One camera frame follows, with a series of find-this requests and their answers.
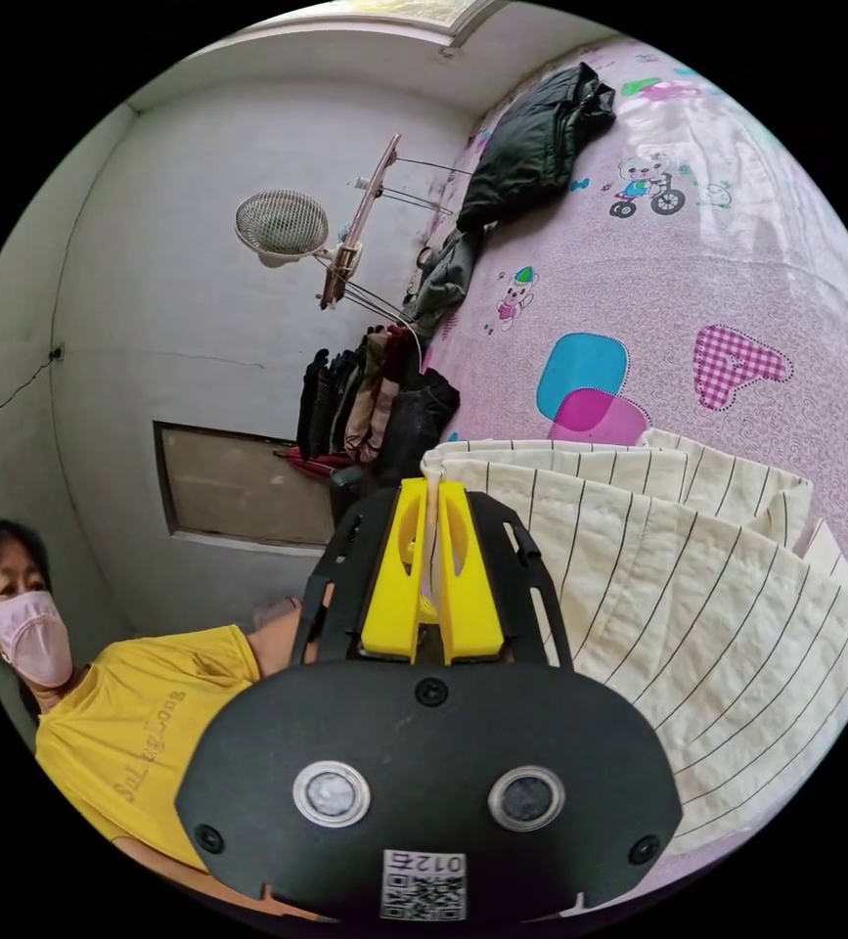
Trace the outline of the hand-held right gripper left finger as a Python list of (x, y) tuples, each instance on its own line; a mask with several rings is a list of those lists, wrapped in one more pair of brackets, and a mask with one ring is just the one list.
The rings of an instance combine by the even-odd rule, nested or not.
[(423, 584), (427, 483), (405, 479), (394, 490), (361, 632), (367, 657), (417, 654)]

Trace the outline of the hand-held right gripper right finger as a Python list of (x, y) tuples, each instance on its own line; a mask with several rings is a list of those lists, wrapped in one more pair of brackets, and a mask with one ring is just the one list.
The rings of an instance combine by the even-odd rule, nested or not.
[(469, 494), (442, 482), (437, 496), (439, 626), (446, 659), (497, 659), (503, 631)]

